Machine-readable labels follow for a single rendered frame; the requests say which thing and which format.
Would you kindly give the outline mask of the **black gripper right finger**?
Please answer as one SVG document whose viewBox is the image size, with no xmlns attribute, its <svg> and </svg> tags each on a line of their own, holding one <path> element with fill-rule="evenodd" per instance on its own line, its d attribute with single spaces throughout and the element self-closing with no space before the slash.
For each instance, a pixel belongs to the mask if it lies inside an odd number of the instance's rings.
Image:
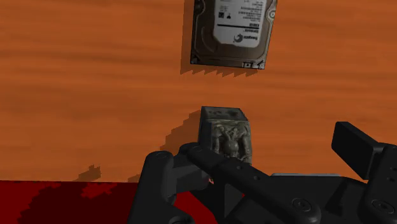
<svg viewBox="0 0 397 224">
<path fill-rule="evenodd" d="M 349 122 L 337 122 L 333 151 L 367 181 L 359 205 L 364 224 L 397 224 L 397 145 L 380 143 Z"/>
</svg>

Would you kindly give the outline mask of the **grey hard disk drive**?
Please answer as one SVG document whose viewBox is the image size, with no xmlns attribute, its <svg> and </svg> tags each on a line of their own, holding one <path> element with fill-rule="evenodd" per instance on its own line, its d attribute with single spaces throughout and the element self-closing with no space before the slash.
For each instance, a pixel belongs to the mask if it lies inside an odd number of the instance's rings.
<svg viewBox="0 0 397 224">
<path fill-rule="evenodd" d="M 278 0 L 194 0 L 190 63 L 264 69 Z"/>
</svg>

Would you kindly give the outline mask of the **grey carved stone block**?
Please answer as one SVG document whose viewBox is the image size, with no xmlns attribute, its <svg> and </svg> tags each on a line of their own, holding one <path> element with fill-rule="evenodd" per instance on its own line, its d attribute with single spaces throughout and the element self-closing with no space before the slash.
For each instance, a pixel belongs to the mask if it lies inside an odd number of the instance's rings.
<svg viewBox="0 0 397 224">
<path fill-rule="evenodd" d="M 198 143 L 226 158 L 252 164 L 250 122 L 239 108 L 201 107 Z"/>
</svg>

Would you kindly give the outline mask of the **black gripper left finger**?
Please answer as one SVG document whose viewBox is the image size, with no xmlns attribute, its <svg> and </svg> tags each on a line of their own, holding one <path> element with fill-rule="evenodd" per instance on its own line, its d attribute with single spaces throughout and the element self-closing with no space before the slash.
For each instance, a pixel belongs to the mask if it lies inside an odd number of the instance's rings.
<svg viewBox="0 0 397 224">
<path fill-rule="evenodd" d="M 186 145 L 186 156 L 194 167 L 238 189 L 285 224 L 321 222 L 321 210 L 315 202 L 236 158 L 224 158 L 195 143 Z M 173 165 L 174 157 L 168 151 L 147 155 L 127 224 L 195 224 L 188 213 L 168 201 L 176 193 Z"/>
</svg>

